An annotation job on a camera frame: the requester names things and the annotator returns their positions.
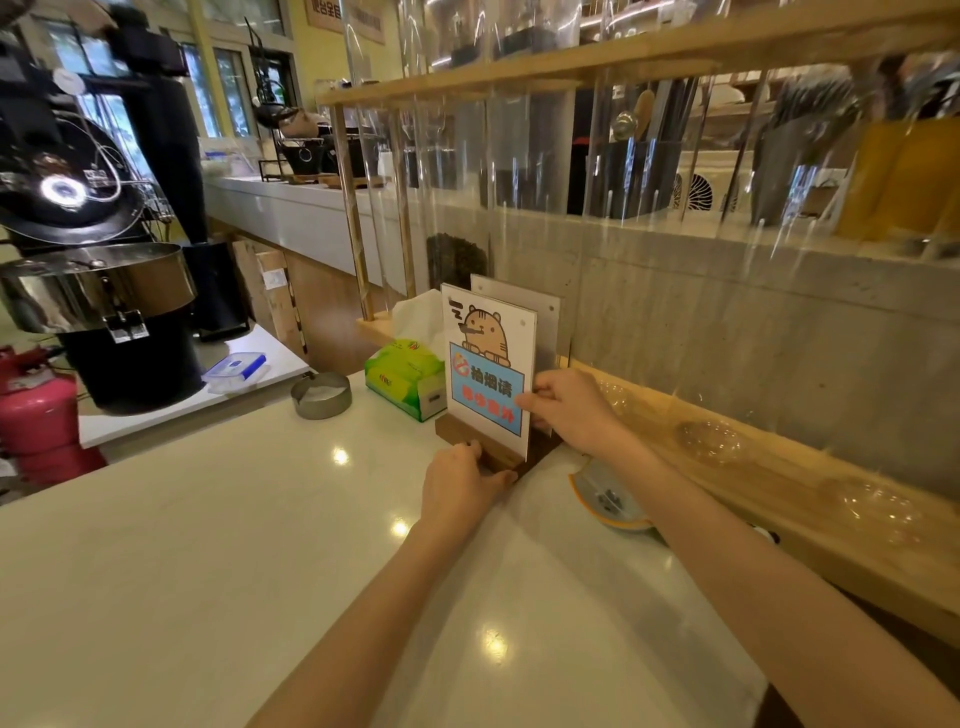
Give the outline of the black hanging kettle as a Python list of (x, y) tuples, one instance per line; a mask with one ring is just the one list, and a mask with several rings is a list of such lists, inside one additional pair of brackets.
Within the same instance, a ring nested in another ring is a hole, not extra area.
[(279, 120), (282, 112), (299, 105), (292, 56), (264, 46), (260, 33), (244, 17), (249, 36), (249, 55), (255, 82), (254, 113), (257, 122), (267, 121), (267, 128)]

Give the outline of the dark wooden sign base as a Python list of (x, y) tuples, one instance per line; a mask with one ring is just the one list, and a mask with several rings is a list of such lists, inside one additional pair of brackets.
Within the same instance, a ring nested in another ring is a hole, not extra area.
[(435, 432), (439, 438), (450, 445), (477, 441), (482, 449), (479, 462), (484, 468), (492, 473), (513, 471), (520, 478), (563, 443), (562, 438), (556, 433), (547, 436), (543, 431), (534, 429), (530, 436), (527, 455), (522, 457), (505, 444), (498, 443), (451, 414), (443, 414), (436, 419)]

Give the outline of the orange rimmed grey scale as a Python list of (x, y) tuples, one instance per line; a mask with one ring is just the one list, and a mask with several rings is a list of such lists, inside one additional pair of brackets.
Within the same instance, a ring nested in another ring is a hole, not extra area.
[(589, 458), (568, 480), (578, 502), (602, 525), (624, 532), (654, 528), (612, 467)]

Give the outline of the clear container with blue lid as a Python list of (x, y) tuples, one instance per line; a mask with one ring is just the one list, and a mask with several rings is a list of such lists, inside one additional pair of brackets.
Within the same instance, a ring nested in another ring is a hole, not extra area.
[(222, 358), (201, 375), (212, 395), (232, 395), (257, 384), (269, 370), (264, 352), (235, 352)]

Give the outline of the wooden dispenser rack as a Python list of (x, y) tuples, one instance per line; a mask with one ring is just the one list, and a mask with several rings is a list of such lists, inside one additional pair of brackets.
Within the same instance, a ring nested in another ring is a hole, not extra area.
[[(557, 298), (538, 368), (594, 374), (628, 426), (834, 585), (960, 649), (960, 239), (834, 235), (871, 122), (960, 62), (960, 0), (484, 0), (484, 59), (422, 69), (401, 0), (399, 79), (319, 81), (352, 114), (388, 311), (427, 302), (420, 107), (483, 102), (488, 245), (467, 290)], [(669, 207), (589, 215), (594, 163), (679, 141)]]

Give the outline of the clear tube with coffee beans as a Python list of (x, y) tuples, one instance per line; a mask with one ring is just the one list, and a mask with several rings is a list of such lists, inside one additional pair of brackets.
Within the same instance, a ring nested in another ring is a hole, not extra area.
[[(436, 75), (484, 60), (484, 0), (423, 0), (422, 20), (423, 71)], [(468, 289), (473, 274), (488, 272), (488, 243), (458, 234), (481, 196), (485, 104), (434, 98), (419, 110), (429, 283)]]

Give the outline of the brown cardboard boxes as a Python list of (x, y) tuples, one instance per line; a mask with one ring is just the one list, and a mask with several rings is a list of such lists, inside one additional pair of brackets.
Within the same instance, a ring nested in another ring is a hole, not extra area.
[(296, 356), (306, 358), (306, 340), (284, 252), (240, 236), (231, 246), (252, 320)]

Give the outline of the acrylic sign with cartoon animal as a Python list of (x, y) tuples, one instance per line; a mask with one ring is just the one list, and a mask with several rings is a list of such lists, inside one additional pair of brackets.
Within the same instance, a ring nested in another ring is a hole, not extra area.
[(517, 396), (532, 391), (537, 312), (448, 283), (439, 292), (449, 413), (526, 460), (531, 421)]

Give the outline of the person's right hand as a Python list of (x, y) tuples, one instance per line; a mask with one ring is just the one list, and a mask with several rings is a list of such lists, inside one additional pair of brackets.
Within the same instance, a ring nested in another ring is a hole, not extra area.
[(530, 414), (531, 419), (557, 431), (565, 443), (585, 455), (611, 459), (615, 451), (633, 440), (595, 378), (584, 370), (542, 371), (534, 378), (529, 393), (554, 399), (553, 415)]

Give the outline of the person's left forearm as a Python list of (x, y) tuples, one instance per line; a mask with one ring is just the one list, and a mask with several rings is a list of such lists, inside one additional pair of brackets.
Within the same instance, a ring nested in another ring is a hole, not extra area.
[(426, 604), (477, 525), (422, 517), (245, 728), (369, 728)]

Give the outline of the red fire extinguisher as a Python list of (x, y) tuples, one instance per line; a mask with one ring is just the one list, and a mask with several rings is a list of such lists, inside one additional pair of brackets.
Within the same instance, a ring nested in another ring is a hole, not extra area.
[(107, 466), (99, 448), (81, 445), (78, 380), (52, 366), (55, 353), (0, 345), (0, 455), (32, 491)]

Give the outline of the green tissue box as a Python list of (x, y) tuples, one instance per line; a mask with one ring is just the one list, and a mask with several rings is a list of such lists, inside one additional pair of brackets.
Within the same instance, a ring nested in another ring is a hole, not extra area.
[(366, 387), (423, 423), (448, 408), (446, 363), (425, 344), (398, 338), (366, 359)]

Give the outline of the person's right forearm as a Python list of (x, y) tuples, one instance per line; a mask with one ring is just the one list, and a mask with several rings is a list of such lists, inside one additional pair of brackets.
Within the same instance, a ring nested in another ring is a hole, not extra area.
[(960, 728), (960, 701), (900, 642), (630, 431), (609, 428), (593, 454), (804, 728)]

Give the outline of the white side table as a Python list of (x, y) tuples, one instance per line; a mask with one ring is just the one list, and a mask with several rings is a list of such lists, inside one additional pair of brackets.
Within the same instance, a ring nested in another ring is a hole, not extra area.
[(284, 346), (259, 324), (255, 324), (250, 332), (225, 342), (202, 344), (195, 340), (195, 350), (205, 370), (209, 370), (228, 355), (263, 354), (266, 357), (266, 371), (255, 375), (246, 388), (234, 395), (211, 393), (209, 385), (204, 385), (196, 394), (191, 394), (186, 399), (145, 414), (109, 415), (97, 409), (91, 399), (84, 399), (79, 402), (79, 443), (84, 448), (104, 447), (211, 407), (243, 401), (255, 392), (294, 381), (310, 370), (304, 358)]

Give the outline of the black utensil holder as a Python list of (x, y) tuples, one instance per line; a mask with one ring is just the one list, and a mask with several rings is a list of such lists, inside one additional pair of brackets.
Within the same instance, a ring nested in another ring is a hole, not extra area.
[(681, 152), (680, 141), (607, 142), (592, 168), (588, 215), (626, 221), (669, 208)]

